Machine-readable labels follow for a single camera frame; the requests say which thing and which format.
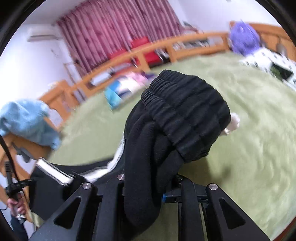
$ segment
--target human hand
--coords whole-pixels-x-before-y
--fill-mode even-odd
[[[26,208],[24,204],[24,200],[20,193],[17,194],[18,201],[9,198],[7,200],[7,206],[10,208],[10,213],[12,216],[16,216],[17,214],[26,214]]]

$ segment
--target green bedsheet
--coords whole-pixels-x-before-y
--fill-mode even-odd
[[[198,184],[218,184],[274,239],[296,216],[296,93],[268,74],[240,65],[240,59],[233,53],[198,56],[153,72],[197,75],[239,115],[239,129],[219,137],[206,158],[184,165],[180,174]],[[102,94],[87,100],[67,122],[62,145],[49,161],[78,165],[112,156],[139,99],[114,112]],[[176,205],[164,205],[158,220],[136,240],[178,240]]]

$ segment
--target purple bag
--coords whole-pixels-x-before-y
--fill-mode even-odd
[[[260,48],[260,37],[249,24],[237,22],[231,32],[232,51],[246,56]]]

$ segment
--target white strip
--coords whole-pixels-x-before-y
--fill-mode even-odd
[[[40,167],[44,173],[56,179],[59,183],[63,185],[68,185],[73,181],[73,177],[63,173],[62,171],[56,169],[52,165],[50,165],[46,160],[39,159],[36,166]]]
[[[93,172],[89,172],[89,173],[82,175],[82,176],[84,178],[86,178],[89,182],[94,183],[100,177],[111,172],[116,167],[117,163],[119,162],[119,160],[123,154],[124,144],[125,144],[124,137],[122,137],[120,145],[119,145],[117,151],[115,152],[115,155],[114,155],[112,161],[108,162],[106,168],[98,169],[98,170],[95,170]]]

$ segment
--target pink curtain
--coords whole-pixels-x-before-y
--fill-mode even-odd
[[[167,0],[87,0],[57,24],[85,73],[108,60],[109,54],[130,49],[132,39],[148,36],[155,41],[181,30]]]

